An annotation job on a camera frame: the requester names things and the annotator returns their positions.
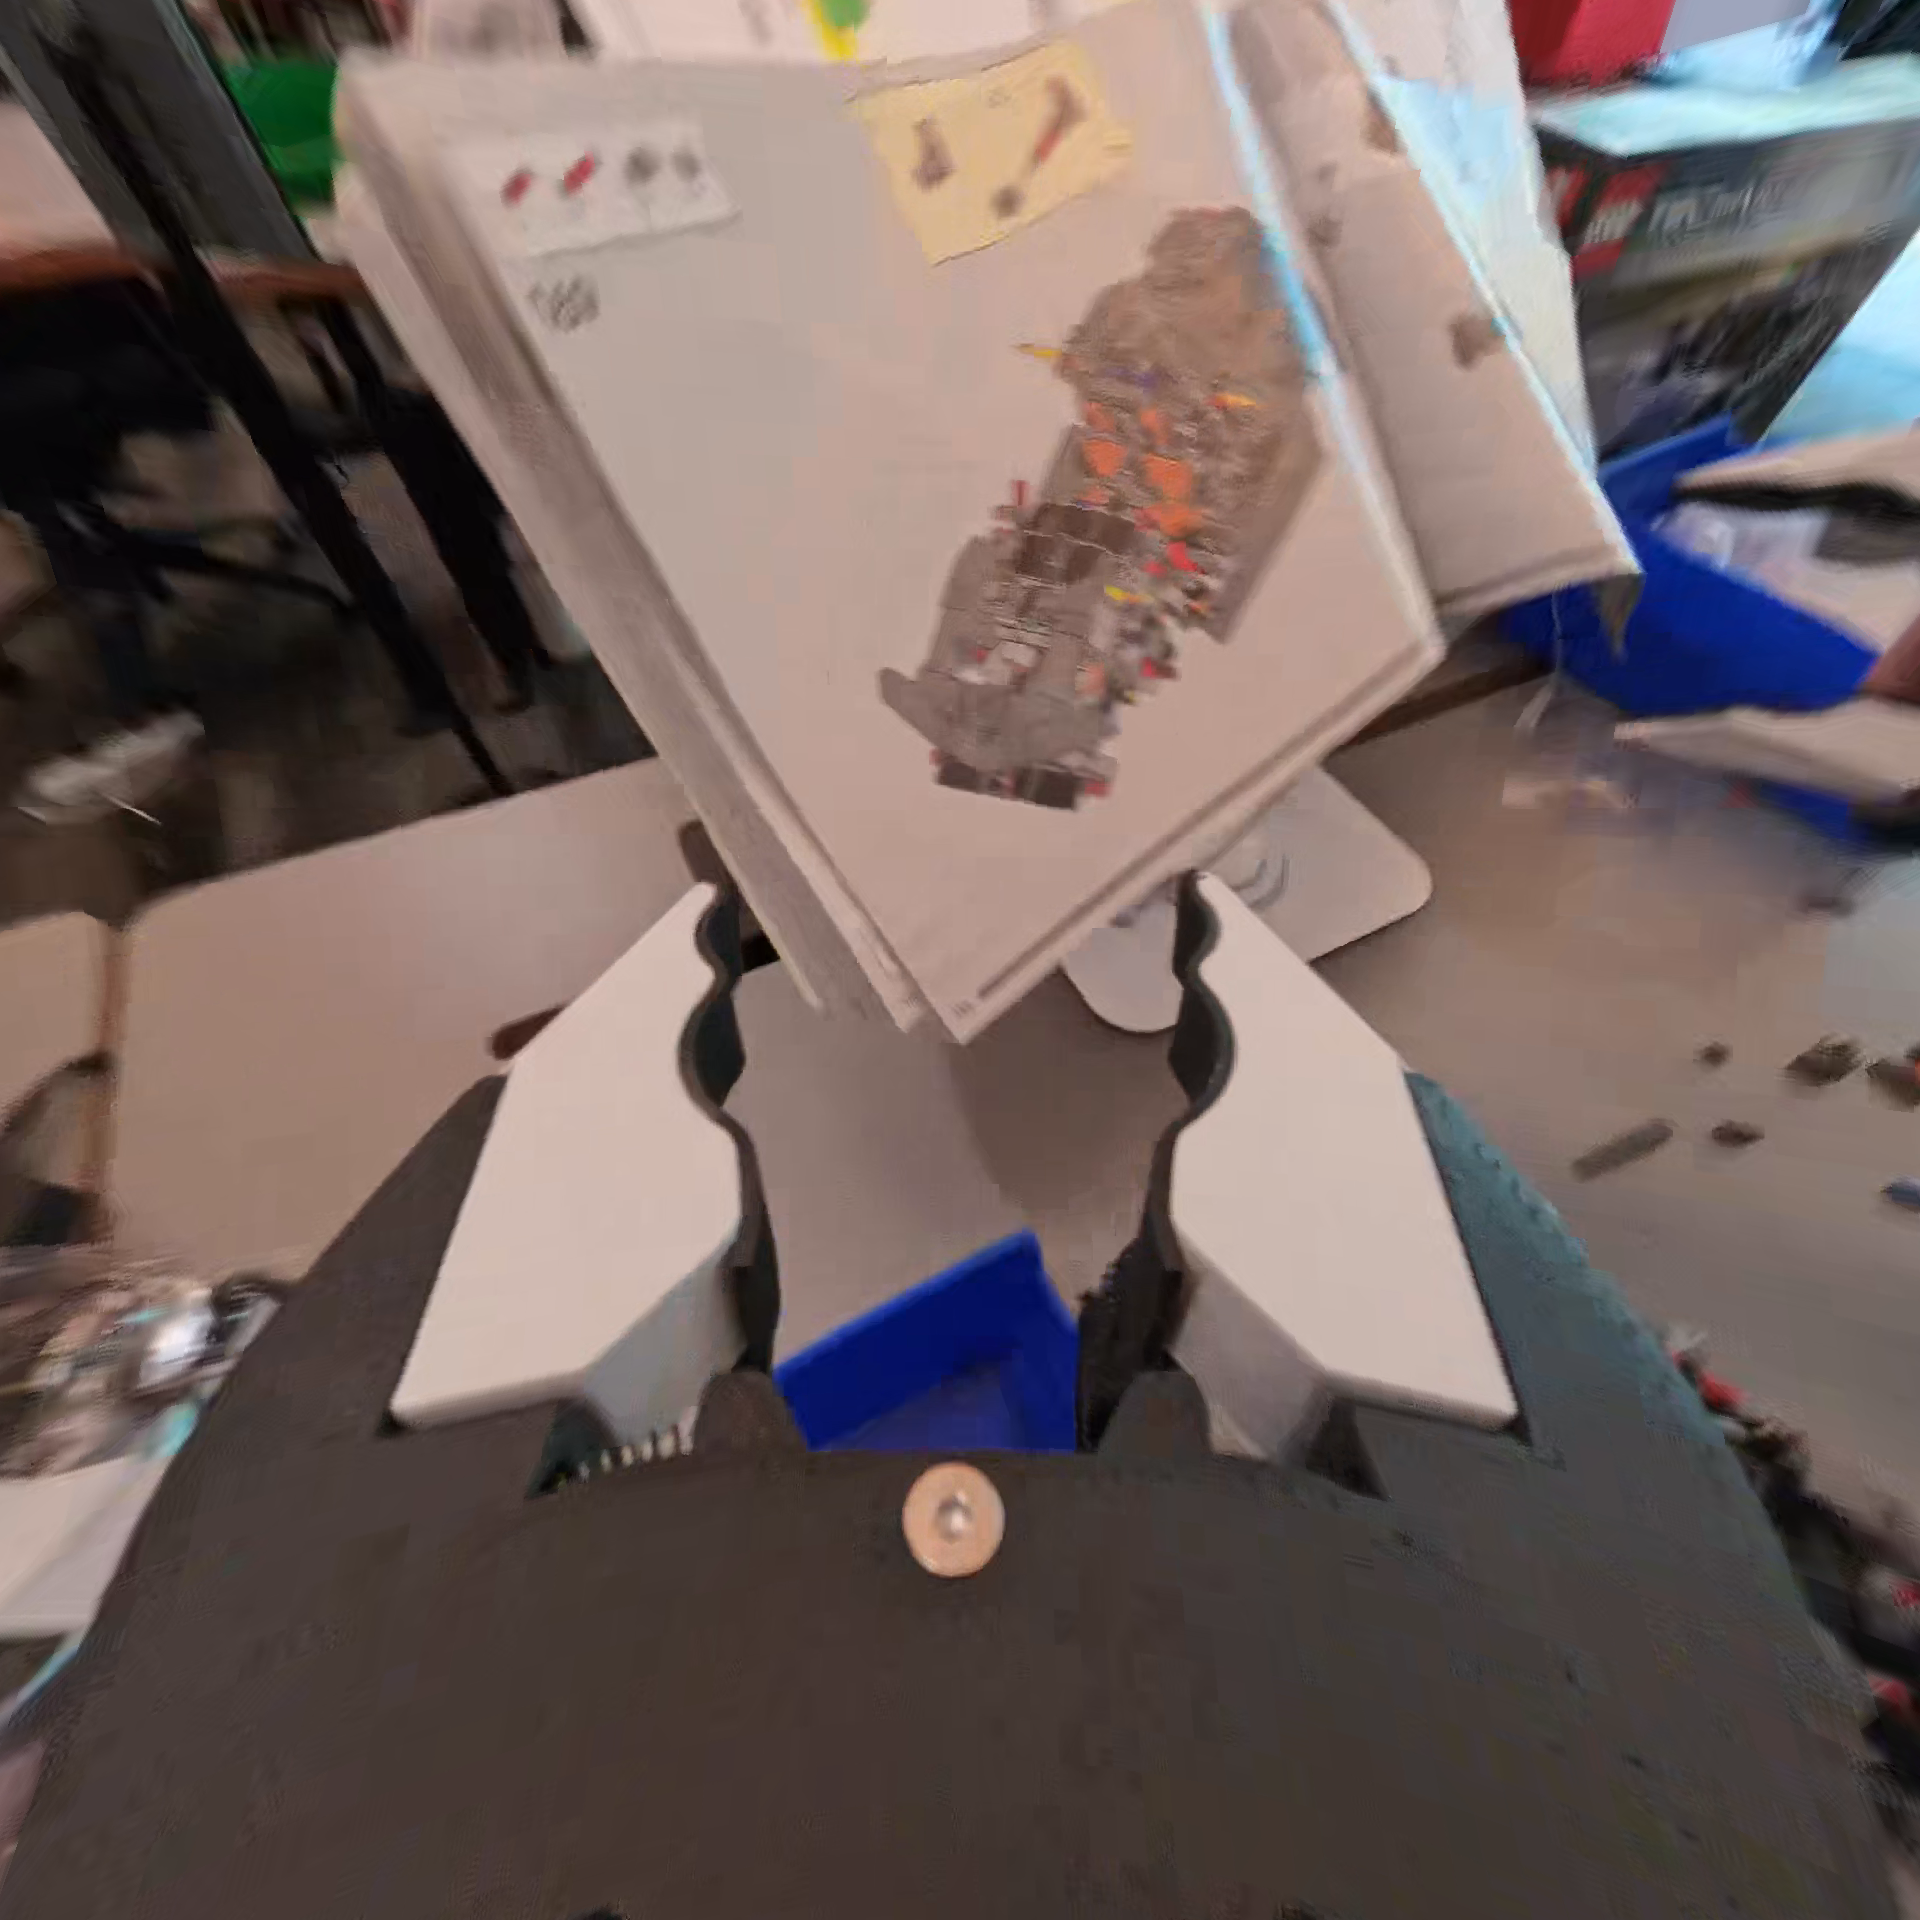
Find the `open lego instruction booklet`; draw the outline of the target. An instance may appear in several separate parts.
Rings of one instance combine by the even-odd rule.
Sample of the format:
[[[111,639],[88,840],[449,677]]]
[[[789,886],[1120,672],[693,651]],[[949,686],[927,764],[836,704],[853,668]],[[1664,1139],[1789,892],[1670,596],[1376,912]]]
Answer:
[[[354,54],[354,267],[805,994],[965,1045],[1477,616],[1639,595],[1513,54]]]

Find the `pile of loose lego pieces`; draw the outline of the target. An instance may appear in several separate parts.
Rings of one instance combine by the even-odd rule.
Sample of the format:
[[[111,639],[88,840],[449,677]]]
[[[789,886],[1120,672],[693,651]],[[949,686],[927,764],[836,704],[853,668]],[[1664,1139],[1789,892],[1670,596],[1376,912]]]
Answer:
[[[1824,1094],[1858,1082],[1870,1098],[1893,1114],[1918,1114],[1916,1045],[1903,1051],[1866,1056],[1858,1040],[1822,1036],[1785,1060],[1775,1078],[1801,1094]],[[1572,1157],[1568,1173],[1591,1183],[1662,1154],[1681,1133],[1670,1118],[1644,1118]],[[1746,1114],[1714,1118],[1702,1143],[1716,1158],[1740,1157],[1768,1139],[1768,1128]]]

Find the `tagged blue plastic bin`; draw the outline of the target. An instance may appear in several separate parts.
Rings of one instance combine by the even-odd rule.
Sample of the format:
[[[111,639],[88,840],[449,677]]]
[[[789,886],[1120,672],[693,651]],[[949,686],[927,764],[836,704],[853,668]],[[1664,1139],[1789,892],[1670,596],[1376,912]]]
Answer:
[[[1077,1324],[1015,1232],[774,1367],[816,1452],[1069,1454]]]

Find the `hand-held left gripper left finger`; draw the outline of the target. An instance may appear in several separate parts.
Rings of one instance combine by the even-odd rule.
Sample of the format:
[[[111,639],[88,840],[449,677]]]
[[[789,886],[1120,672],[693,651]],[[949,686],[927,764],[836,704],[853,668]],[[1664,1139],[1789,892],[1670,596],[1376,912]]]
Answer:
[[[767,1372],[776,1237],[728,1098],[740,902],[694,883],[505,1071],[390,1394],[404,1427],[535,1403],[678,1427]]]

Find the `green plastic object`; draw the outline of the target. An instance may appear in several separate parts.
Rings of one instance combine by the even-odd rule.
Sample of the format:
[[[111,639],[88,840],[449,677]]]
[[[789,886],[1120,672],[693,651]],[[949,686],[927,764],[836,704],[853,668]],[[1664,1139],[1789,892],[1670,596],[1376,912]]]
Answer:
[[[222,72],[279,192],[295,208],[332,206],[342,165],[332,123],[337,66],[272,56],[225,63]]]

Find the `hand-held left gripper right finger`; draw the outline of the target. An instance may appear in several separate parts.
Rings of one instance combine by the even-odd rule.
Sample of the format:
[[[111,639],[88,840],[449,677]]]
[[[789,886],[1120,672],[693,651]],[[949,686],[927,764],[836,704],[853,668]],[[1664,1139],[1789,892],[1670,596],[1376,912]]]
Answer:
[[[1401,1056],[1217,875],[1175,901],[1182,1108],[1078,1311],[1078,1450],[1169,1374],[1231,1454],[1305,1454],[1336,1405],[1511,1430],[1519,1396]]]

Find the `stack of white booklets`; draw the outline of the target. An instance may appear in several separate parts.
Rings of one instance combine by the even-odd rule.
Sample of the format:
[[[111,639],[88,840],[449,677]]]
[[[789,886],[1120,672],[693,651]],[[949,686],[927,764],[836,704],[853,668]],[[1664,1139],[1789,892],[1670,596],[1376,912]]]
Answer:
[[[1818,711],[1736,706],[1617,722],[1616,744],[1702,773],[1743,776],[1865,806],[1918,791],[1918,706],[1854,696]]]

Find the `black metal table leg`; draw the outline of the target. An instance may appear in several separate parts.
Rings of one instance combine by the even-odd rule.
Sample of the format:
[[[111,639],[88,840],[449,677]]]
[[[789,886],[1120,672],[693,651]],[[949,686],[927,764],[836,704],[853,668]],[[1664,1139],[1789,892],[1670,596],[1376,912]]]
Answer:
[[[176,309],[189,357],[208,384],[228,399],[279,491],[345,588],[352,612],[372,631],[407,696],[412,732],[452,734],[487,792],[495,799],[510,797],[517,783],[461,709],[440,659],[421,638],[390,573],[364,539],[316,444],[258,358],[225,288],[197,246],[180,206],[140,148],[128,115],[113,101],[111,63],[97,35],[82,27],[72,8],[60,12],[57,5],[30,5],[26,35],[57,72],[108,166],[157,236],[160,288]]]

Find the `white booklet stand base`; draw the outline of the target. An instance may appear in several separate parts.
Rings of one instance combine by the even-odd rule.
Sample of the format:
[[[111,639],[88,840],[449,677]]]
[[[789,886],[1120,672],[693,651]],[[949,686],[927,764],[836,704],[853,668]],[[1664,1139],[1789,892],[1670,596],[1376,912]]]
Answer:
[[[1217,846],[1207,871],[1305,962],[1422,912],[1424,860],[1327,773],[1309,773]],[[1178,918],[1168,883],[1093,930],[1063,962],[1089,1014],[1128,1036],[1160,1036],[1178,1014],[1173,967]]]

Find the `large blue plastic bin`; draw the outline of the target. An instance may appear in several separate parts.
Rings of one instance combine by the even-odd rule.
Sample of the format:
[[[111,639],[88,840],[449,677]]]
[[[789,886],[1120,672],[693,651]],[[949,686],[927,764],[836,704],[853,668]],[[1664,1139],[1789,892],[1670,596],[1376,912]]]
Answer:
[[[1916,704],[1903,680],[1916,660],[1872,629],[1833,626],[1817,607],[1780,598],[1740,566],[1718,566],[1666,538],[1673,507],[1746,511],[1780,533],[1797,511],[1858,518],[1845,557],[1856,566],[1916,559],[1916,428],[1898,435],[1746,448],[1732,419],[1716,415],[1599,467],[1639,562],[1639,602],[1616,626],[1598,584],[1564,588],[1505,612],[1504,634],[1543,664],[1621,712],[1670,717],[1736,706],[1806,712],[1874,696]],[[1916,795],[1890,806],[1831,799],[1760,783],[1761,795],[1848,847],[1916,847]]]

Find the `heap of clear plastic bags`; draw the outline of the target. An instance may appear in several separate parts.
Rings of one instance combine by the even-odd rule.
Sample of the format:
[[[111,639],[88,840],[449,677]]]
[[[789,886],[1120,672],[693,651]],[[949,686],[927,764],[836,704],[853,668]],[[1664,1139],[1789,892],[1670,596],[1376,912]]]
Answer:
[[[169,1461],[295,1292],[258,1271],[23,1251],[1,1277],[1,1478]]]

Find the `red box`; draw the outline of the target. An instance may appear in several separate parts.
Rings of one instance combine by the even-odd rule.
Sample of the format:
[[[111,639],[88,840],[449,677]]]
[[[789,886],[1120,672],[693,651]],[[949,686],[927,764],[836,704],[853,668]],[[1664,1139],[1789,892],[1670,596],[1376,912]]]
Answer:
[[[1676,2],[1505,2],[1527,90],[1594,90],[1658,59]]]

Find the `black lego set box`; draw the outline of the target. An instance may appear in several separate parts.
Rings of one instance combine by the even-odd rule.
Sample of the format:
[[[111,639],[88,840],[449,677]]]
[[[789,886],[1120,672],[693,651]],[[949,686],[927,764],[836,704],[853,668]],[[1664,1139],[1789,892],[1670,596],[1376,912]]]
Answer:
[[[1916,232],[1918,62],[1532,101],[1598,456],[1758,436]]]

